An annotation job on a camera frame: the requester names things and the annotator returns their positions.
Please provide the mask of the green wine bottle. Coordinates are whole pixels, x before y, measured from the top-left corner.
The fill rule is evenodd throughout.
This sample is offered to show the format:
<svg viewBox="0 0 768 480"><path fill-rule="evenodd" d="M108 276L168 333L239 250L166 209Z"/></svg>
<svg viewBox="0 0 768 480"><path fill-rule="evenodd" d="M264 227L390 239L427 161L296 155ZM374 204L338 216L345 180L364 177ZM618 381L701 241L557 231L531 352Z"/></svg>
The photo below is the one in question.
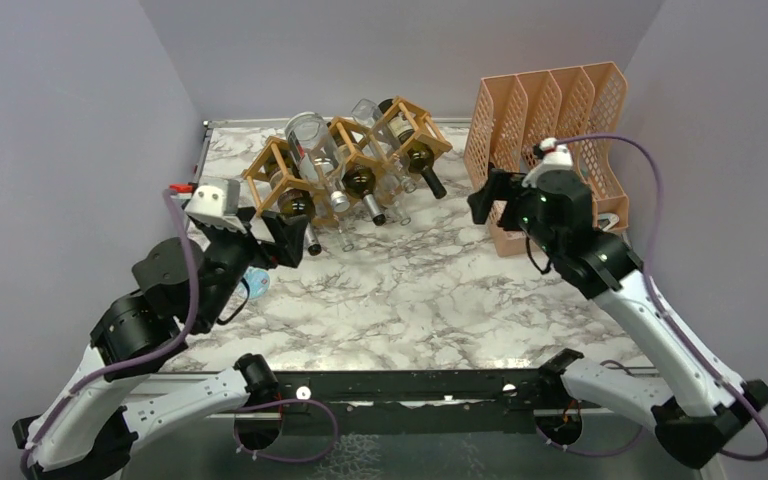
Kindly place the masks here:
<svg viewBox="0 0 768 480"><path fill-rule="evenodd" d="M359 199L376 226L386 223L386 215L375 198L376 176L373 170L362 164L353 164L342 176L345 191Z"/></svg>
<svg viewBox="0 0 768 480"><path fill-rule="evenodd" d="M436 161L452 149L431 113L403 97L391 97L377 105L382 114L376 123L387 139L395 141L392 163L412 178L421 178L436 199L448 191L435 171Z"/></svg>
<svg viewBox="0 0 768 480"><path fill-rule="evenodd" d="M312 224L316 209L310 193L301 189L287 189L278 197L277 203L280 213L287 218L302 215L308 218L309 224L304 234L304 245L309 255L320 255L322 245Z"/></svg>

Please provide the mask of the square clear glass bottle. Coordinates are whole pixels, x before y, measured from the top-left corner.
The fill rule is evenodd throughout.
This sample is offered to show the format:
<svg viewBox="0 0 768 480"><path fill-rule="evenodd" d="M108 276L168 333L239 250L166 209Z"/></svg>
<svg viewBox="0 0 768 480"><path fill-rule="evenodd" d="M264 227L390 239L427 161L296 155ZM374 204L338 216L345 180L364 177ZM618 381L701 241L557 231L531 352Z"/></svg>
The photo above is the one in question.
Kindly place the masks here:
<svg viewBox="0 0 768 480"><path fill-rule="evenodd" d="M335 229L340 248L343 252L350 252L355 248L352 234L347 221L338 214L333 214Z"/></svg>

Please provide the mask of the wooden lattice wine rack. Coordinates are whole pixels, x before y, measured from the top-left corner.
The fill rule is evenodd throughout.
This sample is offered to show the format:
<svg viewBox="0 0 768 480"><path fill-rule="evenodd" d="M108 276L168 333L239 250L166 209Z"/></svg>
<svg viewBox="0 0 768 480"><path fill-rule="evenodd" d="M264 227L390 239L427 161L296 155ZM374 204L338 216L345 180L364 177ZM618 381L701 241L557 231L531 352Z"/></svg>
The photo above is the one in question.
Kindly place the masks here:
<svg viewBox="0 0 768 480"><path fill-rule="evenodd" d="M345 191L342 176L353 164L362 164L371 168L376 176L375 198L386 215L390 196L404 193L394 178L384 169L382 162L376 157L368 141L368 129L357 123L352 113L349 117L340 116L326 119L329 131L337 147L337 159L340 162L336 176L340 186ZM267 138L264 148L255 157L251 165L243 171L242 178L249 187L254 205L258 214L268 210L277 210L278 197L287 189L301 189L310 193L316 209L312 224L315 226L334 227L333 214L343 216L356 205L363 203L356 198L349 197L351 206L343 213L335 213L325 198L325 191L311 185L303 179L297 165L291 157L291 148L288 144L285 127L281 137L270 136Z"/></svg>

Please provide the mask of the clear bottle silver cap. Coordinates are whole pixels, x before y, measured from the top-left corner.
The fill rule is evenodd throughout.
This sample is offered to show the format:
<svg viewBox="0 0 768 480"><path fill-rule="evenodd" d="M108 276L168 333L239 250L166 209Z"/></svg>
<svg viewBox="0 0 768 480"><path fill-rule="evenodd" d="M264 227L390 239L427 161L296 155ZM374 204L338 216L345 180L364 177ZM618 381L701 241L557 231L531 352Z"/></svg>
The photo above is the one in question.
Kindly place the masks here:
<svg viewBox="0 0 768 480"><path fill-rule="evenodd" d="M351 202L336 176L340 162L327 121L318 113L302 112L287 122L285 135L302 178L325 191L335 213L347 211Z"/></svg>

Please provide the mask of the frosted clear bottle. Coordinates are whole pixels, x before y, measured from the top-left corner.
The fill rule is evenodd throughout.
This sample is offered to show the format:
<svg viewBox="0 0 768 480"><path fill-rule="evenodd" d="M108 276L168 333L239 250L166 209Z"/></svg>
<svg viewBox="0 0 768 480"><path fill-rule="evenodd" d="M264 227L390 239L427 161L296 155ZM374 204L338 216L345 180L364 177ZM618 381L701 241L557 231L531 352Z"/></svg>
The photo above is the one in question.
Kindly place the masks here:
<svg viewBox="0 0 768 480"><path fill-rule="evenodd" d="M411 194L416 191L417 185L406 173L401 161L394 159L398 145L385 126L378 124L382 116L378 105L368 98L360 99L352 109L353 119L368 129L368 143L382 162L385 171L394 178L404 193Z"/></svg>

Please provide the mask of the slim clear glass bottle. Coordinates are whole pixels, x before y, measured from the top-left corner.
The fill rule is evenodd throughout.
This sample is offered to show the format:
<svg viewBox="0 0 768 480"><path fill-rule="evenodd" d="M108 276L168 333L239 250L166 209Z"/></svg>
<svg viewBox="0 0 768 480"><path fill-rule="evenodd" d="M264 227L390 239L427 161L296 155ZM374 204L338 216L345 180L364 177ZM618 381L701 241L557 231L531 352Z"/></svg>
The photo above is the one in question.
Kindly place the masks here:
<svg viewBox="0 0 768 480"><path fill-rule="evenodd" d="M391 216L402 226L409 225L412 221L412 217L405 209L399 194L390 196L388 211L391 213Z"/></svg>

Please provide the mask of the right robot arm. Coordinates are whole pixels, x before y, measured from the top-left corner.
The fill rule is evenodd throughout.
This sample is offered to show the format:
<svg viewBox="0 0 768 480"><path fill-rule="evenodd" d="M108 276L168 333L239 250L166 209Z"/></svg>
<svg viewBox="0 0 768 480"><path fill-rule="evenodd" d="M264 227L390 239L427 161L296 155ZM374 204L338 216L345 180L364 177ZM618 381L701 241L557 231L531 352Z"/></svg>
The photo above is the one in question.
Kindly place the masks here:
<svg viewBox="0 0 768 480"><path fill-rule="evenodd" d="M651 431L682 465L700 469L768 405L768 386L745 380L720 361L683 322L618 236L594 225L592 192L572 171L529 180L493 169L468 203L475 223L489 218L523 232L550 266L606 312L660 373L661 383L634 378L565 350L537 380L539 398L560 407L575 398L596 403Z"/></svg>

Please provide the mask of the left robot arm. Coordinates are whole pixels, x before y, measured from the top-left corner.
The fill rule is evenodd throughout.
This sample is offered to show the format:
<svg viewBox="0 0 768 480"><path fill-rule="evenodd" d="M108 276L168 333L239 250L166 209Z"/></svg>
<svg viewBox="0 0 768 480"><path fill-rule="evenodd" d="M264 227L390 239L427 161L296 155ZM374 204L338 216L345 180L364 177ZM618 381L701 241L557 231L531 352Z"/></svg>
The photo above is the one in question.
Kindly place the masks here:
<svg viewBox="0 0 768 480"><path fill-rule="evenodd" d="M199 222L209 245L186 233L181 212L176 235L154 246L132 269L137 287L116 299L91 331L79 367L41 415L14 423L27 479L105 479L141 447L187 423L234 407L258 411L277 398L279 384L263 356L245 354L205 381L155 400L129 394L186 350L192 334L206 334L251 267L297 267L307 218L263 215L270 238L250 229L254 211L239 209L223 229Z"/></svg>

